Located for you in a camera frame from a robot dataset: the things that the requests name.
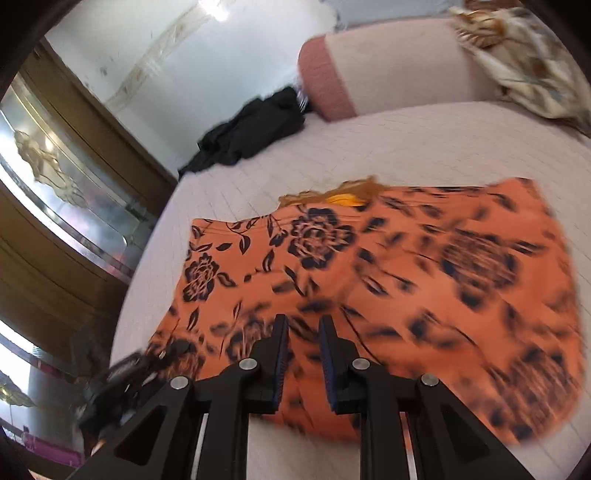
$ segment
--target white bedsheet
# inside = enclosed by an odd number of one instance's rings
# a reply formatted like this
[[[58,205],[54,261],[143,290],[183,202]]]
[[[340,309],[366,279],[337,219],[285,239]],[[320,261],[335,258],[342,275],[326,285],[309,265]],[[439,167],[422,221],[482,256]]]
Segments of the white bedsheet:
[[[388,184],[480,185],[529,177],[557,213],[578,272],[585,339],[591,327],[591,150],[578,135],[516,107],[486,102],[405,108],[305,130],[234,167],[188,174],[145,250],[117,327],[111,361],[143,349],[170,305],[194,218],[236,221],[271,213],[278,197],[329,190],[375,174]],[[538,480],[563,480],[591,442],[591,382],[570,422],[512,447]],[[357,480],[359,450],[252,422],[248,478]]]

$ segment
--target floral blanket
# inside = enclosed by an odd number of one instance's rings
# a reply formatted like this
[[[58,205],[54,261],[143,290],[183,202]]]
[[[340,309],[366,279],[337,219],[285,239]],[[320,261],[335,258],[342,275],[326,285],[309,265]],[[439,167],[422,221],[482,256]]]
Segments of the floral blanket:
[[[556,35],[525,8],[450,8],[460,45],[502,96],[591,137],[591,87]]]
[[[148,350],[188,339],[167,372],[217,375],[289,318],[272,419],[355,437],[330,412],[318,321],[395,375],[430,372],[504,442],[564,420],[583,379],[578,303],[558,223],[531,180],[396,187],[370,204],[294,205],[237,223],[194,220],[172,305]]]

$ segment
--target orange skirt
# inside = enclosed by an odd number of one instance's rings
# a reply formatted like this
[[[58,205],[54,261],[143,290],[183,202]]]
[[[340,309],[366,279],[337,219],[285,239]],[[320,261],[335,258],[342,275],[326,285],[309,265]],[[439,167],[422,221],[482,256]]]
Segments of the orange skirt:
[[[217,375],[289,318],[272,419],[332,439],[318,321],[394,375],[443,382],[505,443],[564,420],[583,381],[576,288],[558,223],[534,183],[396,187],[370,204],[295,205],[237,223],[194,220],[171,307],[148,350],[187,339],[167,375]]]

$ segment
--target silver bolt head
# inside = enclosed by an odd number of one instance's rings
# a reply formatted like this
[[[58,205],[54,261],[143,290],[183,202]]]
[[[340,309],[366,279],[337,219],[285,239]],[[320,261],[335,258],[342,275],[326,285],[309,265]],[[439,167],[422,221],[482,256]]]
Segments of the silver bolt head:
[[[353,360],[353,368],[356,370],[367,370],[371,364],[366,358],[356,358]]]
[[[170,381],[170,386],[173,387],[175,390],[182,390],[189,384],[189,379],[187,377],[174,377]]]
[[[243,370],[253,370],[258,365],[257,361],[254,358],[244,358],[240,360],[238,366]]]
[[[428,387],[434,387],[439,383],[439,379],[433,374],[424,374],[421,377],[421,382]]]

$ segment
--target black rose pattern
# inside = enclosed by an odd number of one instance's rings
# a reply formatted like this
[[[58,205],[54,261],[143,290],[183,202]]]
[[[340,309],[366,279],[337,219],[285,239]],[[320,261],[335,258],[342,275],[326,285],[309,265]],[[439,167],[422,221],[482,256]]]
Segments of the black rose pattern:
[[[335,212],[329,208],[311,208],[291,223],[294,237],[287,251],[300,259],[306,270],[323,270],[336,252],[355,241],[350,225],[339,225]]]
[[[440,265],[472,310],[482,308],[494,290],[513,285],[517,277],[517,259],[498,237],[460,229],[443,247]]]
[[[488,369],[502,403],[491,409],[493,427],[509,427],[519,441],[542,433],[553,412],[573,401],[576,383],[568,373],[562,352],[546,352],[530,345],[507,371]]]
[[[252,345],[261,338],[271,336],[272,322],[251,316],[245,320],[230,336],[228,346],[225,349],[226,356],[231,362],[237,362],[251,354]]]
[[[198,261],[192,262],[184,271],[187,286],[183,289],[183,300],[207,300],[215,286],[219,268],[212,256],[206,253],[201,255]]]

